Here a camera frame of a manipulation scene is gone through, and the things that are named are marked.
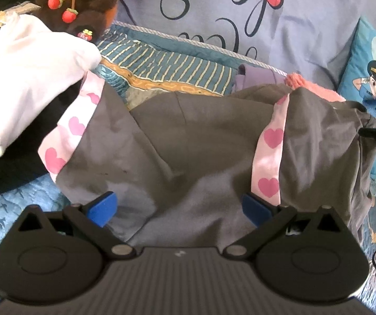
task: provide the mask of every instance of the cartoon pilot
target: cartoon pilot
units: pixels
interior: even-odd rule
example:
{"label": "cartoon pilot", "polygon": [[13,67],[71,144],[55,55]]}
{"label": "cartoon pilot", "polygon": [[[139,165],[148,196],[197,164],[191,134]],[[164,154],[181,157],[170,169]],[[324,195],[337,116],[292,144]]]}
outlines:
{"label": "cartoon pilot", "polygon": [[368,113],[376,118],[376,60],[372,60],[367,65],[368,77],[353,80],[353,85],[359,90],[359,95],[363,98],[362,104],[367,108]]}
{"label": "cartoon pilot", "polygon": [[353,80],[353,85],[359,90],[359,95],[363,100],[376,99],[376,60],[372,60],[367,65],[368,77]]}

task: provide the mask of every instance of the red strawberry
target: red strawberry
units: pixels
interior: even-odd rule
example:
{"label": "red strawberry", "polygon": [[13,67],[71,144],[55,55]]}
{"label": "red strawberry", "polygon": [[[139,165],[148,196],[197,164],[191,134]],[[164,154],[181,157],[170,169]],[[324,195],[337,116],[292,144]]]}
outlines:
{"label": "red strawberry", "polygon": [[48,0],[48,7],[50,9],[58,9],[62,6],[62,0]]}
{"label": "red strawberry", "polygon": [[67,10],[64,11],[64,13],[62,14],[62,20],[65,23],[72,23],[74,20],[76,20],[77,14],[78,14],[77,10],[67,8]]}

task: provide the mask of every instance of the ribbed black surface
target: ribbed black surface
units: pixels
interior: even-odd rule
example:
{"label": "ribbed black surface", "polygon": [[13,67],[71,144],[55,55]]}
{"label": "ribbed black surface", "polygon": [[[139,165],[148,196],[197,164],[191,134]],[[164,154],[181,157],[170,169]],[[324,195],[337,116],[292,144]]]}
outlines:
{"label": "ribbed black surface", "polygon": [[96,287],[69,302],[48,307],[0,303],[0,315],[95,314],[373,315],[356,299],[327,307],[284,299],[248,264],[226,260],[214,248],[147,248],[135,260],[114,262]]}

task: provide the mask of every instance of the blue quilt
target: blue quilt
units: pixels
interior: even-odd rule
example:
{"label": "blue quilt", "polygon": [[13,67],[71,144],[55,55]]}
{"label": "blue quilt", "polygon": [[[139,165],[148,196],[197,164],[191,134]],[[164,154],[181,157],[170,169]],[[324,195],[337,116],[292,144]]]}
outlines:
{"label": "blue quilt", "polygon": [[[224,96],[231,93],[231,80],[241,63],[269,68],[211,45],[123,24],[113,25],[97,45],[103,59],[95,72],[117,90],[130,109],[166,91]],[[375,187],[373,184],[374,204],[365,223],[363,245],[369,259],[376,250]],[[62,209],[68,200],[48,175],[0,195],[0,241],[23,209],[33,203],[52,211]],[[376,271],[373,269],[360,298],[376,312]]]}

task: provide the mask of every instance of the pillow with cursive text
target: pillow with cursive text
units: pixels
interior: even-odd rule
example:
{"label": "pillow with cursive text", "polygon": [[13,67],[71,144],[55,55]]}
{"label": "pillow with cursive text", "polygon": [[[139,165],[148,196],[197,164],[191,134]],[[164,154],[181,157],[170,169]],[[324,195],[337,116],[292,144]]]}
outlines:
{"label": "pillow with cursive text", "polygon": [[[137,26],[223,47],[335,89],[376,0],[123,0]],[[125,6],[118,20],[128,22]]]}

